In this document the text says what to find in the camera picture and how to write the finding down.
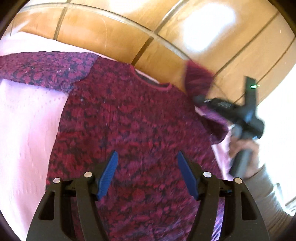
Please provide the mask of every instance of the neckline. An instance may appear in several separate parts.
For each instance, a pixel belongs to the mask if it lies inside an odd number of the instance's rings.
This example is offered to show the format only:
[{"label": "neckline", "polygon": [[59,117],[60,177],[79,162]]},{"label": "neckline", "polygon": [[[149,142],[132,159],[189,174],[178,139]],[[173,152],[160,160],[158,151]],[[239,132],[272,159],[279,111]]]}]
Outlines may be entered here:
[{"label": "neckline", "polygon": [[160,91],[168,91],[172,88],[172,84],[171,83],[168,83],[168,84],[158,84],[157,82],[155,82],[155,84],[157,85],[153,85],[153,84],[150,84],[148,83],[147,81],[143,80],[141,77],[139,77],[136,73],[136,70],[135,70],[135,67],[130,65],[130,68],[131,68],[131,72],[133,74],[134,77],[136,77],[137,79],[139,79],[141,82],[143,82],[144,84],[154,88],[154,89],[157,89],[157,90],[160,90]]}]

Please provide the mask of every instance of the metal pin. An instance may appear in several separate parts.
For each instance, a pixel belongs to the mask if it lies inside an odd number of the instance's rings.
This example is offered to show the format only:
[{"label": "metal pin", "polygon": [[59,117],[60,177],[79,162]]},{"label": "metal pin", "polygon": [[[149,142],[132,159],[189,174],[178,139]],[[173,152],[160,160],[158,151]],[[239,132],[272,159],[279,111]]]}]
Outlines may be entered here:
[{"label": "metal pin", "polygon": [[238,183],[238,184],[241,184],[241,183],[242,183],[242,179],[240,179],[239,177],[237,177],[234,181],[235,181],[236,183]]},{"label": "metal pin", "polygon": [[53,182],[54,182],[55,184],[57,184],[57,183],[59,183],[60,181],[61,181],[61,179],[60,179],[59,177],[56,177],[56,178],[54,179]]},{"label": "metal pin", "polygon": [[204,177],[211,177],[212,176],[212,174],[210,173],[210,172],[204,172]]},{"label": "metal pin", "polygon": [[85,174],[84,174],[84,177],[91,177],[92,176],[92,173],[91,172],[86,172]]}]

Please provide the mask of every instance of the beige sweater sleeve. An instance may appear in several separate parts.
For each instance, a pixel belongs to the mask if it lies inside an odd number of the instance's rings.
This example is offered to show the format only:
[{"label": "beige sweater sleeve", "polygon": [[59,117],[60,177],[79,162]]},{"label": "beige sweater sleeve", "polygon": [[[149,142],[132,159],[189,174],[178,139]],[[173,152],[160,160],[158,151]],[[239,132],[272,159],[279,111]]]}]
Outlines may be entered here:
[{"label": "beige sweater sleeve", "polygon": [[280,205],[265,165],[256,175],[244,182],[261,212],[270,239],[275,240],[289,225],[292,216]]}]

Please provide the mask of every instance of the human hand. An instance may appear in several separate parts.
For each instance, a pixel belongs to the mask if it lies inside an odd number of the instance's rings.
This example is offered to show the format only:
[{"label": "human hand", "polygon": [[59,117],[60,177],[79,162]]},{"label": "human hand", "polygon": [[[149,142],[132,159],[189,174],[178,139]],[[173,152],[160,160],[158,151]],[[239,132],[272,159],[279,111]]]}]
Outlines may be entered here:
[{"label": "human hand", "polygon": [[231,136],[230,138],[230,144],[229,144],[229,157],[234,158],[238,152],[241,150],[252,150],[252,156],[249,161],[244,179],[248,179],[252,176],[254,176],[256,173],[258,173],[262,165],[259,163],[259,145],[252,139],[246,139],[246,140],[239,140],[235,136]]}]

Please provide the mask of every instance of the blue gripper pad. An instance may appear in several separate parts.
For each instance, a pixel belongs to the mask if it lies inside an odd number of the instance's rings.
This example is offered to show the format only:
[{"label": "blue gripper pad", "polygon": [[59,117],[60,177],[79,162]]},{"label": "blue gripper pad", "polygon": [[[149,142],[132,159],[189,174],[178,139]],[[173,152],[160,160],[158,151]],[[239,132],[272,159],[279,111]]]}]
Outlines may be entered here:
[{"label": "blue gripper pad", "polygon": [[114,151],[98,182],[98,190],[99,190],[97,193],[98,200],[101,200],[101,198],[107,194],[107,191],[109,189],[111,180],[114,176],[117,164],[118,164],[118,153]]},{"label": "blue gripper pad", "polygon": [[191,196],[193,196],[195,200],[197,200],[198,199],[198,191],[197,191],[196,178],[194,177],[182,152],[180,152],[180,151],[178,152],[177,159],[178,159],[178,165],[179,165],[180,171],[181,171],[184,181],[186,183],[189,194]]}]

